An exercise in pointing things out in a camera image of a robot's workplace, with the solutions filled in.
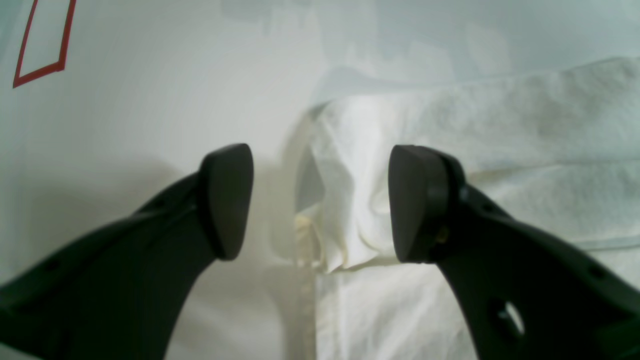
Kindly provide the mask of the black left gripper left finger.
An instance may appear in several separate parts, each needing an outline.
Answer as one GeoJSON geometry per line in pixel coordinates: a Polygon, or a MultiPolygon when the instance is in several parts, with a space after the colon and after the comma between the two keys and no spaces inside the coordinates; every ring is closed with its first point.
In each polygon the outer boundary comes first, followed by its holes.
{"type": "Polygon", "coordinates": [[[242,250],[253,182],[250,146],[224,146],[2,285],[2,344],[42,360],[164,359],[201,273],[242,250]]]}

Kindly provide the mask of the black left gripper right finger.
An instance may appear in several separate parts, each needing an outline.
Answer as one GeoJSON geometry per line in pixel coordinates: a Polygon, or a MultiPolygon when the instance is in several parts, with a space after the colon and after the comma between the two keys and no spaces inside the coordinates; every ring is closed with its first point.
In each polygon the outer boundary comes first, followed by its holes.
{"type": "Polygon", "coordinates": [[[393,246],[443,274],[480,360],[637,360],[639,292],[578,248],[512,218],[456,158],[396,145],[393,246]]]}

